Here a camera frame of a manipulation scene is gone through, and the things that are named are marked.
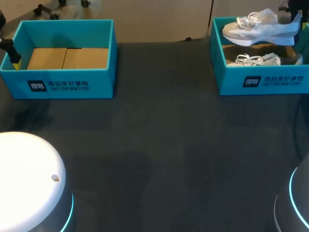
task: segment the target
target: shoe sole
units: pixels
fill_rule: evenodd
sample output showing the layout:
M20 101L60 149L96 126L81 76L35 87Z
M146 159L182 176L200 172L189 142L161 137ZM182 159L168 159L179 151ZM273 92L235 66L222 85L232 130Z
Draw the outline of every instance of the shoe sole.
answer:
M240 46L251 46L254 43L265 41L269 42L275 45L282 45L282 46L293 46L294 43L294 37L272 37L272 36L266 36L266 37L261 37L255 40L237 40L233 38L226 37L223 35L227 40L230 42L240 45Z

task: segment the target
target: teal box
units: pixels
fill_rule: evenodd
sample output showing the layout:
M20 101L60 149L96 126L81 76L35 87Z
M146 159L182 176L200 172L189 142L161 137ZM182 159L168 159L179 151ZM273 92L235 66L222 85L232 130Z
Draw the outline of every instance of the teal box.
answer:
M112 20L22 21L13 41L22 57L21 69L16 71L6 54L0 75L15 99L112 98L117 59ZM108 48L107 66L106 69L27 70L37 47Z
M212 22L210 55L220 95L309 93L309 28L300 33L294 46L304 65L228 67L222 45L230 45L222 35L224 25L235 17L216 17Z

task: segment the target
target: printed logo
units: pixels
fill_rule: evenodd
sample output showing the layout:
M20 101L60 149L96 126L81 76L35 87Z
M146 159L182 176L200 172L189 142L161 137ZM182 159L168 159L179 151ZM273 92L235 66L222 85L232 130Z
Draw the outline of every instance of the printed logo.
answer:
M32 92L46 92L46 87L43 81L27 81Z
M245 87L258 87L261 80L261 76L246 76L245 81L242 85Z

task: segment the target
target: small hole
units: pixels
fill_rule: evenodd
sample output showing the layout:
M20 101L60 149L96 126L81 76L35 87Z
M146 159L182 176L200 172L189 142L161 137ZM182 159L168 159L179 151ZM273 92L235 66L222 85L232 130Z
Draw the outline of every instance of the small hole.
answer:
M59 176L54 174L54 175L52 175L52 180L55 181L55 182L58 182L58 181L60 181L60 178L59 178Z

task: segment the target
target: shoelace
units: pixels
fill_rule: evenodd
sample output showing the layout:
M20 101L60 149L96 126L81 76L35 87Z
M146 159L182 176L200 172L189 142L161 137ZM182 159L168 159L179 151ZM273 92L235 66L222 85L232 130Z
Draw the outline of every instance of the shoelace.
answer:
M260 57L260 56L250 57L247 54L238 55L235 62L237 64L243 64L244 66L263 65L262 57Z
M257 24L257 23L261 23L261 19L259 19L258 17L253 17L253 15L255 15L257 12L252 12L248 15L248 17L237 17L236 21L237 21L237 25L240 28L244 28L245 26L251 25L251 24Z

